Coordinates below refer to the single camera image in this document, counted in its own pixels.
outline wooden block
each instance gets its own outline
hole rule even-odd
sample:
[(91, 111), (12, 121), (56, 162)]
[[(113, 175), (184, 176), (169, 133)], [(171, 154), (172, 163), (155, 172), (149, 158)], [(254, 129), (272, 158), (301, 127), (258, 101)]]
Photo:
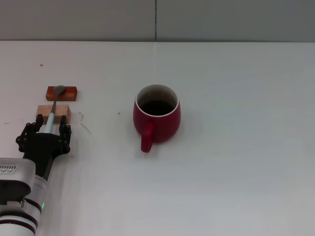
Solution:
[[(36, 117), (38, 114), (42, 114), (44, 118), (44, 124), (46, 124), (52, 107), (53, 105), (39, 105), (37, 108)], [(67, 124), (70, 124), (71, 110), (69, 105), (56, 105), (54, 124), (60, 123), (61, 116), (66, 116)]]
[[(55, 101), (56, 96), (53, 91), (54, 87), (55, 86), (49, 86), (47, 88), (46, 92), (47, 101)], [(58, 101), (73, 102), (77, 99), (77, 93), (78, 93), (77, 87), (67, 86), (65, 87), (65, 91), (58, 96)]]

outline red mug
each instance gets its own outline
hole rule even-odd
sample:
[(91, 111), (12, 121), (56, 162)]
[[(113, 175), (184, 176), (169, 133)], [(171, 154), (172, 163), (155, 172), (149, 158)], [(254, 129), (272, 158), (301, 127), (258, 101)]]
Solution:
[(134, 127), (141, 135), (141, 150), (149, 152), (153, 143), (171, 138), (181, 123), (181, 107), (176, 93), (164, 85), (149, 85), (135, 98)]

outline gray wall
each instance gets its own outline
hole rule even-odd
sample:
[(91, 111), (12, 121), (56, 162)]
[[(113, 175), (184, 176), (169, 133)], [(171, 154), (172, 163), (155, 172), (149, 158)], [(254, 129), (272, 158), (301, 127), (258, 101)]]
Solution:
[[(157, 41), (315, 42), (314, 0), (157, 0)], [(154, 41), (155, 0), (1, 0), (0, 40)]]
[(157, 0), (158, 41), (315, 41), (314, 0)]
[(0, 1), (0, 40), (154, 39), (154, 0)]

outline table surface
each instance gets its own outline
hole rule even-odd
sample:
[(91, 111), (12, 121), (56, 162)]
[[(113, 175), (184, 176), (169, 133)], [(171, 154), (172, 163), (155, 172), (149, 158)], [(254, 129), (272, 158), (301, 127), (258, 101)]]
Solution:
[[(77, 86), (36, 235), (313, 236), (314, 77), (312, 43), (0, 42), (0, 157), (23, 156), (48, 86)], [(182, 122), (144, 154), (149, 84), (176, 91)]]

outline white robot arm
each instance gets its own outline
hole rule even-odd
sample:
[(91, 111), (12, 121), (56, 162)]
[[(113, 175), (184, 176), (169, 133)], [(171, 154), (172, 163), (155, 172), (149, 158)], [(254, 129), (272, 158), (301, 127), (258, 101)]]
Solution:
[(16, 143), (23, 159), (0, 158), (0, 235), (34, 236), (54, 159), (69, 153), (71, 127), (63, 116), (60, 135), (37, 133), (42, 115), (27, 123)]

